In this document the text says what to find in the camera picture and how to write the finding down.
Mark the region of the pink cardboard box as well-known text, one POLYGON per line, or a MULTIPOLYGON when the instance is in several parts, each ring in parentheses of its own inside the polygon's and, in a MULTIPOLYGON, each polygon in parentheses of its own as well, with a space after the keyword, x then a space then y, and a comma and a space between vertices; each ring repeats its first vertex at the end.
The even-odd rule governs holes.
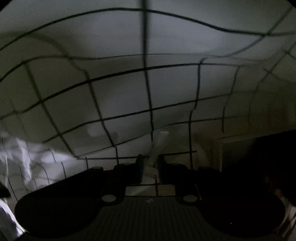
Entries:
POLYGON ((295 125, 274 116, 226 121, 226 132, 213 126, 192 135, 193 168, 227 175, 286 175, 295 169, 295 125))

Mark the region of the white black grid tablecloth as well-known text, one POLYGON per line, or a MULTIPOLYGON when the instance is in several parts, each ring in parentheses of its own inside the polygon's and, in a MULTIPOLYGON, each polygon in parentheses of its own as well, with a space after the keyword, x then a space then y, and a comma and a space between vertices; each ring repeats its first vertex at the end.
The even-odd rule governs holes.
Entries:
POLYGON ((203 137, 295 126, 295 1, 1 1, 12 206, 94 165, 196 167, 203 137))

